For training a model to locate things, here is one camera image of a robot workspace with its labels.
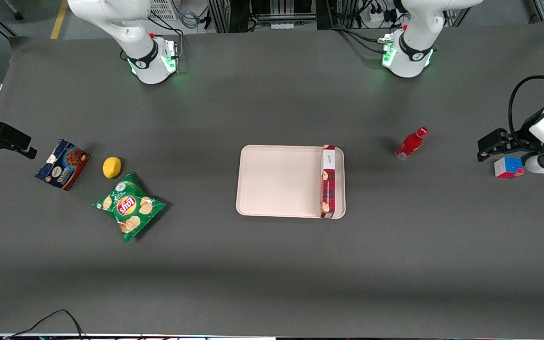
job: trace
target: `bag of chips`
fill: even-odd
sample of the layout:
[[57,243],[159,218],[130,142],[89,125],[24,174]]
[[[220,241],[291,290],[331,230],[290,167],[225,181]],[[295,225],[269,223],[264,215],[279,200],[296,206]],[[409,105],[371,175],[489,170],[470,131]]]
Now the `bag of chips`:
[[93,206],[117,221],[125,243],[129,243],[165,207],[165,203],[146,196],[134,176],[127,174],[110,194]]

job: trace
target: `gray tabletop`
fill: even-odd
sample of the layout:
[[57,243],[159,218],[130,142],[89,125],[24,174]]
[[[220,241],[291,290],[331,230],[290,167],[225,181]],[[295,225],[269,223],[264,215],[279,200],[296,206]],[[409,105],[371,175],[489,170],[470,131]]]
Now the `gray tabletop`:
[[[0,121],[39,153],[0,151],[0,332],[67,308],[88,333],[544,338],[544,175],[476,161],[515,84],[544,74],[544,23],[447,29],[416,79],[336,32],[189,36],[154,86],[113,40],[12,45]],[[516,124],[543,104],[525,86]],[[33,177],[58,138],[93,155],[70,192]],[[240,216],[247,144],[341,147],[345,217]],[[171,203],[129,245],[91,206],[111,155]]]

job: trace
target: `lemon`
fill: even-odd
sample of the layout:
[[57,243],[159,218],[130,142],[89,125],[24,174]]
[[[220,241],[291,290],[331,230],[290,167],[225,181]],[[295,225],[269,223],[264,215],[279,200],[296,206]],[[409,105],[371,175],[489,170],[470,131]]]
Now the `lemon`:
[[108,157],[102,165],[102,172],[108,179],[113,179],[121,172],[121,160],[117,157]]

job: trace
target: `plastic tray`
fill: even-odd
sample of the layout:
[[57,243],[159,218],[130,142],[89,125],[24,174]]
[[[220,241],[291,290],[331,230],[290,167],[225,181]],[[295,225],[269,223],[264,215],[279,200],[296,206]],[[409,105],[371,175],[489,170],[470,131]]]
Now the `plastic tray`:
[[[335,213],[345,215],[343,151],[335,148]],[[321,146],[247,145],[240,151],[236,211],[246,216],[320,218]]]

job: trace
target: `red bottle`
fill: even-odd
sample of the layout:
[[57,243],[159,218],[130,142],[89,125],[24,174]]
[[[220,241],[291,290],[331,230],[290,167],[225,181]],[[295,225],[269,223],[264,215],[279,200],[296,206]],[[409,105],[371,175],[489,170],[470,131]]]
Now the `red bottle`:
[[416,133],[409,134],[400,147],[396,150],[396,157],[400,161],[406,161],[410,155],[412,155],[423,142],[423,137],[427,134],[425,127],[419,127]]

